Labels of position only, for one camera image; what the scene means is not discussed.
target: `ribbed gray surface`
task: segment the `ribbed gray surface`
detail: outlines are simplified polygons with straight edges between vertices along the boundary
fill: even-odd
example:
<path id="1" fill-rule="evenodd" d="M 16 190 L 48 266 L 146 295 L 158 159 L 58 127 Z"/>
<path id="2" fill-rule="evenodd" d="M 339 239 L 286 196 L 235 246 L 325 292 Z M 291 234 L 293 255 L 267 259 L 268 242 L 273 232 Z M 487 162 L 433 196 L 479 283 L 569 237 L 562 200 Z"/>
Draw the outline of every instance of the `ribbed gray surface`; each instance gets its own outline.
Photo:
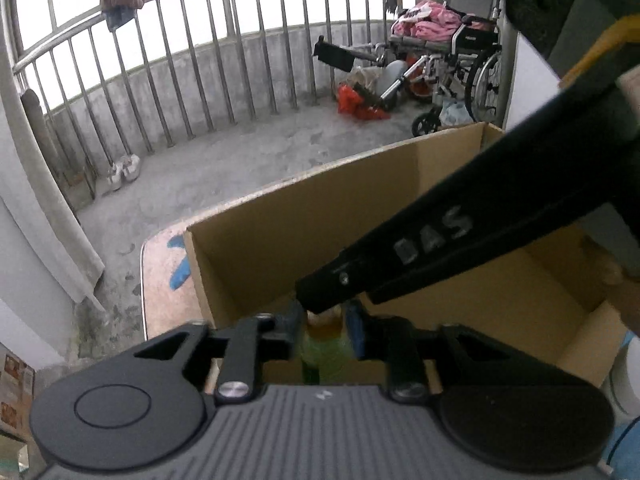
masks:
<path id="1" fill-rule="evenodd" d="M 107 478 L 53 466 L 42 480 Z M 183 455 L 112 480 L 602 480 L 595 468 L 552 476 L 497 470 L 443 435 L 428 410 L 386 400 L 376 386 L 270 386 L 223 408 Z"/>

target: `yellow strap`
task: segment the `yellow strap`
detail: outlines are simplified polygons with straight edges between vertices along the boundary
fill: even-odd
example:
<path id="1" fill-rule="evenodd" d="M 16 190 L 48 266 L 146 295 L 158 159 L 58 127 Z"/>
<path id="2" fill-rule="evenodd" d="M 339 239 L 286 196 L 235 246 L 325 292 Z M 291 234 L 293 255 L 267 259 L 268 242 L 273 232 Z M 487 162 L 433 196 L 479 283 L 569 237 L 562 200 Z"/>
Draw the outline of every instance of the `yellow strap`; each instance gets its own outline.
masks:
<path id="1" fill-rule="evenodd" d="M 558 86 L 566 88 L 572 85 L 580 74 L 590 69 L 604 54 L 625 43 L 640 43 L 640 14 L 624 16 L 605 30 L 582 59 L 564 74 Z"/>

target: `gray floor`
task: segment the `gray floor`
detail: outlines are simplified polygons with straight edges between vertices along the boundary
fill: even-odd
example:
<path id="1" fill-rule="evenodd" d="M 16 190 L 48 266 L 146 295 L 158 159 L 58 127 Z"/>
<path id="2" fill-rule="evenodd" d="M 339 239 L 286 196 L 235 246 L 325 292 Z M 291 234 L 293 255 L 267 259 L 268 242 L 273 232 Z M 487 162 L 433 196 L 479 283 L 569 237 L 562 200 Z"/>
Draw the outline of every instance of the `gray floor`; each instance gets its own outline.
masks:
<path id="1" fill-rule="evenodd" d="M 325 100 L 205 134 L 144 159 L 139 179 L 78 213 L 106 266 L 96 296 L 113 319 L 107 326 L 80 320 L 78 357 L 102 358 L 142 341 L 139 258 L 147 238 L 271 182 L 410 138 L 420 111 L 407 103 L 389 120 L 361 122 L 338 115 L 336 105 Z"/>

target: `pink blanket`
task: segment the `pink blanket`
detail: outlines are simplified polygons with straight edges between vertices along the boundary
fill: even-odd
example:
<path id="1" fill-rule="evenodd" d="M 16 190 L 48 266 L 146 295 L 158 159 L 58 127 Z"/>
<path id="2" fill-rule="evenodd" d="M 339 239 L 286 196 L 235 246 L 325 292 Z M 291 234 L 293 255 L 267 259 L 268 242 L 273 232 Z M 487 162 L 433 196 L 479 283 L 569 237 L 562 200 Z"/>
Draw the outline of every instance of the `pink blanket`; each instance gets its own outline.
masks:
<path id="1" fill-rule="evenodd" d="M 450 41 L 453 34 L 462 25 L 462 19 L 453 10 L 443 4 L 425 0 L 418 3 L 402 16 L 393 27 L 393 34 L 412 36 L 420 40 L 444 42 Z M 472 28 L 483 28 L 482 23 L 474 23 Z"/>

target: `silver screw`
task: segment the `silver screw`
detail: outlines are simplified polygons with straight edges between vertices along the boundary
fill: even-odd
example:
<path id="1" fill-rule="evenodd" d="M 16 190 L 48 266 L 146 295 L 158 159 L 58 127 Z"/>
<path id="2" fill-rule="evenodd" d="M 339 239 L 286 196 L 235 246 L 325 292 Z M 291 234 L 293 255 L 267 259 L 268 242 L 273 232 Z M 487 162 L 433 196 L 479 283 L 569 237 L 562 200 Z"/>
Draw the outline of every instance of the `silver screw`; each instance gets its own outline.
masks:
<path id="1" fill-rule="evenodd" d="M 242 381 L 227 381 L 220 384 L 218 393 L 227 399 L 240 399 L 249 393 L 249 386 Z"/>
<path id="2" fill-rule="evenodd" d="M 426 393 L 426 388 L 421 383 L 407 383 L 396 388 L 395 393 L 402 399 L 419 399 Z"/>

